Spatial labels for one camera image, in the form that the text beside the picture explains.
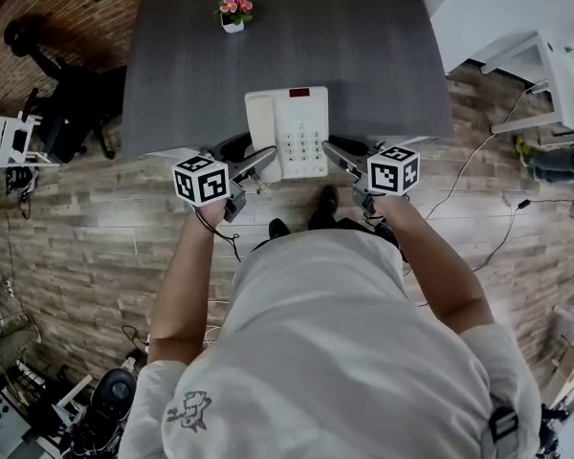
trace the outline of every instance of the yellow shoe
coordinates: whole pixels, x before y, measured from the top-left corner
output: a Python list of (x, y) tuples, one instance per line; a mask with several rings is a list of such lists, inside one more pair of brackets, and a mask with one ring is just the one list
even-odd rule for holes
[(529, 166), (527, 162), (527, 157), (532, 154), (531, 146), (526, 144), (521, 136), (515, 136), (514, 143), (515, 143), (515, 149), (517, 150), (517, 153), (519, 153), (520, 164), (522, 164), (525, 167)]

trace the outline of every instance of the white t-shirt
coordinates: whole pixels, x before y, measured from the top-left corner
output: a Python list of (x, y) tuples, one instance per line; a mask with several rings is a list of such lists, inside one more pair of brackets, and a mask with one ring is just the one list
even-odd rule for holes
[(141, 372), (120, 458), (472, 459), (491, 387), (533, 457), (540, 395), (512, 333), (458, 336), (407, 301), (401, 269), (392, 245), (350, 230), (254, 251), (219, 340)]

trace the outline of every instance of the white pot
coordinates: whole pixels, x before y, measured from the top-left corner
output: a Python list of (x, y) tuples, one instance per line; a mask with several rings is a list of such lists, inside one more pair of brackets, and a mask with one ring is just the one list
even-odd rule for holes
[(244, 22), (240, 21), (240, 24), (235, 25), (229, 18), (226, 18), (223, 15), (221, 16), (221, 26), (223, 26), (225, 32), (229, 34), (240, 33), (240, 31), (244, 31), (245, 29)]

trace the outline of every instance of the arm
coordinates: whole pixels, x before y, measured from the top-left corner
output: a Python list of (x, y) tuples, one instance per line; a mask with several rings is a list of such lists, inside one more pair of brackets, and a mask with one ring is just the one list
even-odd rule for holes
[[(225, 201), (200, 209), (215, 228), (225, 214)], [(149, 363), (191, 363), (202, 352), (209, 299), (213, 234), (191, 214), (166, 271), (151, 318)]]
[(466, 262), (404, 197), (374, 199), (404, 252), (435, 316), (457, 334), (494, 323), (482, 287)]

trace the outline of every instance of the potted flower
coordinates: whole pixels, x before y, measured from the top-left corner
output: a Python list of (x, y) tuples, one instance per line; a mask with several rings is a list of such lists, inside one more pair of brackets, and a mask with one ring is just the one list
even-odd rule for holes
[(253, 3), (249, 0), (223, 0), (215, 15), (221, 17), (221, 25), (226, 33), (239, 33), (245, 28), (245, 22), (251, 22)]

